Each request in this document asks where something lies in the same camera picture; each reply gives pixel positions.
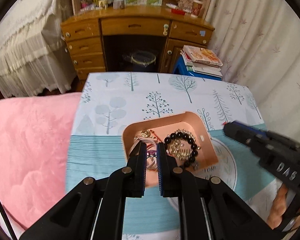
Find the cabinet door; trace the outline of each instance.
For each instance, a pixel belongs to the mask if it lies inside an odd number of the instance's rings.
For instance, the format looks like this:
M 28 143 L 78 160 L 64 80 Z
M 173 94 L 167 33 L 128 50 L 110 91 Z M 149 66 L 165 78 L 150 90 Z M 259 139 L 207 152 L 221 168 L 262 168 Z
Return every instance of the cabinet door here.
M 206 48 L 204 45 L 199 45 L 197 43 L 192 43 L 188 41 L 179 41 L 175 39 L 169 39 L 168 44 L 165 49 L 165 55 L 163 58 L 163 64 L 161 65 L 161 73 L 172 73 L 173 67 L 180 56 L 180 51 L 183 49 L 184 45 L 190 45 L 200 48 Z

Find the desk top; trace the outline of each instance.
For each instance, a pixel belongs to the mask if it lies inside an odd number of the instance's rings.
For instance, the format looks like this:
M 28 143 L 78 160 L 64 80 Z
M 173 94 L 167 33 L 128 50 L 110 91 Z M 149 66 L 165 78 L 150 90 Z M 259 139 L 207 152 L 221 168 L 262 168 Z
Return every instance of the desk top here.
M 73 24 L 82 20 L 94 18 L 110 18 L 110 17 L 153 17 L 164 18 L 169 20 L 176 20 L 198 26 L 203 26 L 207 29 L 213 30 L 214 27 L 202 18 L 194 18 L 189 14 L 178 15 L 171 13 L 170 8 L 155 7 L 155 6 L 128 6 L 125 9 L 114 10 L 112 7 L 103 10 L 92 10 L 83 12 L 80 15 L 72 16 L 61 24 L 61 26 Z

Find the tablecloth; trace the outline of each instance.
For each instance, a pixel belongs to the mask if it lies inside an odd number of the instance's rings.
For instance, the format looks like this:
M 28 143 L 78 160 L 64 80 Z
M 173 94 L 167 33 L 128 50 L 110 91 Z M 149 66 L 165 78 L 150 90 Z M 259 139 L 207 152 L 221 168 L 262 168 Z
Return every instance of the tablecloth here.
M 212 137 L 219 163 L 195 175 L 220 176 L 266 219 L 276 194 L 275 178 L 258 166 L 250 150 L 223 134 L 223 123 L 238 120 L 265 129 L 247 87 L 162 73 L 91 73 L 74 119 L 66 168 L 66 192 L 87 176 L 101 179 L 126 165 L 122 131 L 129 124 L 192 111 Z M 160 197 L 159 188 L 126 201 L 122 239 L 177 239 L 175 199 Z

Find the pink object on desk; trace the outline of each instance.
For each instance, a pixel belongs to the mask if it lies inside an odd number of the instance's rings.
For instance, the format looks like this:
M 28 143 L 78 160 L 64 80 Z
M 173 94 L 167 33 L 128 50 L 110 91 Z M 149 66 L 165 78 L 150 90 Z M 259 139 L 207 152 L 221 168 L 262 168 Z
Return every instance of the pink object on desk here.
M 25 228 L 65 194 L 67 150 L 80 96 L 0 100 L 0 200 Z

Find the paper cup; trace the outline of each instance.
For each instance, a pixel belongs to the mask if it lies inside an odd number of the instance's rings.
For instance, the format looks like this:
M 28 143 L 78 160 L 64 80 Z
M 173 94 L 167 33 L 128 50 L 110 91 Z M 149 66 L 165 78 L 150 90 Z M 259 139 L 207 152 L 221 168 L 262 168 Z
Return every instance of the paper cup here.
M 198 0 L 193 0 L 192 11 L 191 11 L 192 17 L 197 18 L 199 16 L 202 5 L 203 5 L 203 2 L 198 1 Z

